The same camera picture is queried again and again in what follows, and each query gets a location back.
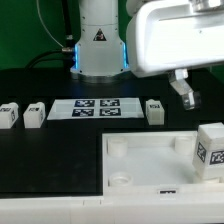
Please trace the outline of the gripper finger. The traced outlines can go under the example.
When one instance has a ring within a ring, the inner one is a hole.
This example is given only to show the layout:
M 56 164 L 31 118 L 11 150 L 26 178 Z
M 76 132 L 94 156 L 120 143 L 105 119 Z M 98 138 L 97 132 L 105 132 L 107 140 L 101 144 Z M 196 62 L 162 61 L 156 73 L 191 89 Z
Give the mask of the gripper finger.
M 181 96 L 184 109 L 198 109 L 201 106 L 201 95 L 190 87 L 186 81 L 187 78 L 187 69 L 176 69 L 169 73 L 169 83 Z

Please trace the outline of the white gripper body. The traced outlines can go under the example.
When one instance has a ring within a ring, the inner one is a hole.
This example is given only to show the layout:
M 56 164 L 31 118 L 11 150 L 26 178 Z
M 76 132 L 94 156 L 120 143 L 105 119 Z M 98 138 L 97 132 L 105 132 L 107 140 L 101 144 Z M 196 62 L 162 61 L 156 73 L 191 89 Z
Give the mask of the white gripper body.
M 136 76 L 224 62 L 224 0 L 127 0 L 126 10 Z

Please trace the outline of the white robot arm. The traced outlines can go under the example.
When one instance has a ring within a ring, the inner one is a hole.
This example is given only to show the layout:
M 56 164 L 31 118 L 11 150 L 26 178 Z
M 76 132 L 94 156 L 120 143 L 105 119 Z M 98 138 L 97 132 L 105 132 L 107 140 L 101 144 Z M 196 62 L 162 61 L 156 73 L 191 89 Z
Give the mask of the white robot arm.
M 188 71 L 224 63 L 224 0 L 127 0 L 126 39 L 118 28 L 118 0 L 79 0 L 81 38 L 73 76 L 91 82 L 126 71 L 143 78 L 167 73 L 187 110 L 200 95 Z

